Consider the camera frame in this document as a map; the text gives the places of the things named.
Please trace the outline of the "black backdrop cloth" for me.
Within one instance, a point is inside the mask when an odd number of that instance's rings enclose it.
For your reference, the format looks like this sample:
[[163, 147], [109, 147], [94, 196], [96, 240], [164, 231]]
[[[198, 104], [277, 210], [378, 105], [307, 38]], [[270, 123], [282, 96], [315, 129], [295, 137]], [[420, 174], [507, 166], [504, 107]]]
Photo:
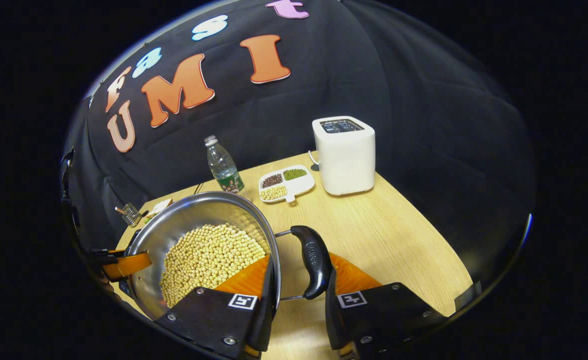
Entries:
[[489, 71], [437, 30], [374, 0], [217, 1], [109, 68], [65, 144], [86, 250], [115, 248], [137, 207], [212, 179], [214, 135], [244, 170], [314, 148], [312, 121], [375, 131], [376, 171], [449, 242], [474, 282], [496, 281], [534, 207], [524, 121]]

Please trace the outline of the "small glass jar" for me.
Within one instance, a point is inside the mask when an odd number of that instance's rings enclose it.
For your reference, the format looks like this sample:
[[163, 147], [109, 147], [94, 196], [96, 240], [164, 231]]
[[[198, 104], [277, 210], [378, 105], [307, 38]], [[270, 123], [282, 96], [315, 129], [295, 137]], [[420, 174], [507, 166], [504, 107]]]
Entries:
[[130, 228], [135, 228], [142, 219], [142, 214], [131, 202], [128, 202], [121, 207], [116, 206], [115, 211], [120, 214], [124, 222]]

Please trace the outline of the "clear plastic water bottle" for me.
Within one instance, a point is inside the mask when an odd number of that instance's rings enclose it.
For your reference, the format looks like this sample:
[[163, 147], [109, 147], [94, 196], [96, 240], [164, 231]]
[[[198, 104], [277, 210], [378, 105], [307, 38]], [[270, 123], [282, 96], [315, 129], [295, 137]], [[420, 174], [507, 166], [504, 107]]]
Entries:
[[205, 137], [204, 144], [207, 149], [209, 169], [221, 190], [249, 198], [247, 187], [230, 153], [215, 136]]

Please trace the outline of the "black table clamp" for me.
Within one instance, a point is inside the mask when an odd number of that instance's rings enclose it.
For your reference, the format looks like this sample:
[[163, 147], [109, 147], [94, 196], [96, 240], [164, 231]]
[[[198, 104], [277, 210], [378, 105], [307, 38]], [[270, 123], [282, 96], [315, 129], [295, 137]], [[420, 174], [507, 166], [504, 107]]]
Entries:
[[464, 306], [466, 303], [472, 301], [474, 298], [479, 296], [482, 292], [482, 284], [480, 281], [475, 282], [472, 284], [468, 289], [462, 292], [459, 296], [455, 298], [455, 303], [459, 304], [457, 306]]

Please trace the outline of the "stainless steel pot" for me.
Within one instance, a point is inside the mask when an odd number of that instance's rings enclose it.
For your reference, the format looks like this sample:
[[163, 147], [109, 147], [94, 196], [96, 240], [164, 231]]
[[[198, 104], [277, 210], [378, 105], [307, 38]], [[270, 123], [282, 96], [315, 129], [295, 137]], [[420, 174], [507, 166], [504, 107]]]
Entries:
[[282, 300], [281, 253], [276, 244], [278, 236], [268, 219], [248, 199], [237, 194], [212, 191], [194, 194], [173, 203], [152, 218], [141, 230], [131, 246], [129, 255], [147, 252], [152, 265], [132, 275], [132, 289], [141, 312], [154, 321], [161, 309], [163, 296], [159, 282], [163, 273], [163, 259], [179, 238], [188, 231], [206, 224], [230, 224], [246, 231], [266, 249], [268, 255], [280, 258], [280, 280], [276, 301]]

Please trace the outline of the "white divided bean dish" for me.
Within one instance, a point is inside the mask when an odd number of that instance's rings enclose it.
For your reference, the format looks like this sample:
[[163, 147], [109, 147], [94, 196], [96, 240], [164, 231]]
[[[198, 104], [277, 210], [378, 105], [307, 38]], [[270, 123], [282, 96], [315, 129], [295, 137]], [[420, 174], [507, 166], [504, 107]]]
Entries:
[[259, 199], [265, 203], [292, 203], [297, 196], [313, 189], [315, 184], [307, 167], [300, 164], [288, 166], [259, 178]]

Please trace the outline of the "pile of yellow soybeans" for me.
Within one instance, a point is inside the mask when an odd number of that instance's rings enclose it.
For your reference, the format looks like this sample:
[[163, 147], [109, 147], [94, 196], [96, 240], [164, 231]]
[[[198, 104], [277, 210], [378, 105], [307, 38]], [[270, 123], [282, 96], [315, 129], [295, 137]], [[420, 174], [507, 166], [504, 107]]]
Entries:
[[163, 259], [159, 282], [166, 305], [171, 308], [197, 288], [242, 292], [257, 296], [259, 279], [269, 255], [246, 231], [229, 223], [188, 231]]

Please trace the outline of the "white toaster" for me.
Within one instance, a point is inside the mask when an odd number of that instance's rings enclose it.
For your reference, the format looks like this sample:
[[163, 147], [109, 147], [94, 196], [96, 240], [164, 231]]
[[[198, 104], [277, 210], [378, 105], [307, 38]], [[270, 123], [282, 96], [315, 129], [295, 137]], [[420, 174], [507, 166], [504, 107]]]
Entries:
[[375, 130], [352, 116], [312, 121], [325, 191], [333, 196], [366, 192], [375, 185]]

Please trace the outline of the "sandwich on plate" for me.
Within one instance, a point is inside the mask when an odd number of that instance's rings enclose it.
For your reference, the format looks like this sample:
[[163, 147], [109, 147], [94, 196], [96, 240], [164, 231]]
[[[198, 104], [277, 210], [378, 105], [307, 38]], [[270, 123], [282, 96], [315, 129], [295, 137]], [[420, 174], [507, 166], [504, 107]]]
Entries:
[[147, 214], [145, 214], [145, 218], [154, 218], [156, 215], [159, 214], [159, 212], [165, 210], [167, 207], [170, 207], [170, 205], [172, 205], [173, 203], [174, 201], [172, 198], [168, 198], [162, 200], [161, 202], [158, 202], [156, 205], [154, 205], [154, 207], [151, 210], [149, 210], [149, 212], [147, 212]]

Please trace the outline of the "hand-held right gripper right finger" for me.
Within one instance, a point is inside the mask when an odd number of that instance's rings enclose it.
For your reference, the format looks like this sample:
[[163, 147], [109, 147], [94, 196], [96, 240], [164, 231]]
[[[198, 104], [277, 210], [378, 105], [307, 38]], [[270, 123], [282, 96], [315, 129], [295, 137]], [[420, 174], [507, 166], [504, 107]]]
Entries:
[[334, 253], [330, 259], [324, 312], [339, 360], [403, 360], [404, 350], [447, 322], [405, 285], [381, 284]]

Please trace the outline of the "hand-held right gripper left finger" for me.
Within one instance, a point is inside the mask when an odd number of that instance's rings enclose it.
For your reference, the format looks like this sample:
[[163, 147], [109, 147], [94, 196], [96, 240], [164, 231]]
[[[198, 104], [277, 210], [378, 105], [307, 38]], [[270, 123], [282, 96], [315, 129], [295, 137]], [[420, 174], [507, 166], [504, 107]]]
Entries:
[[155, 322], [211, 360], [259, 360], [276, 313], [280, 258], [269, 256], [219, 287], [195, 287], [175, 305], [161, 301]]

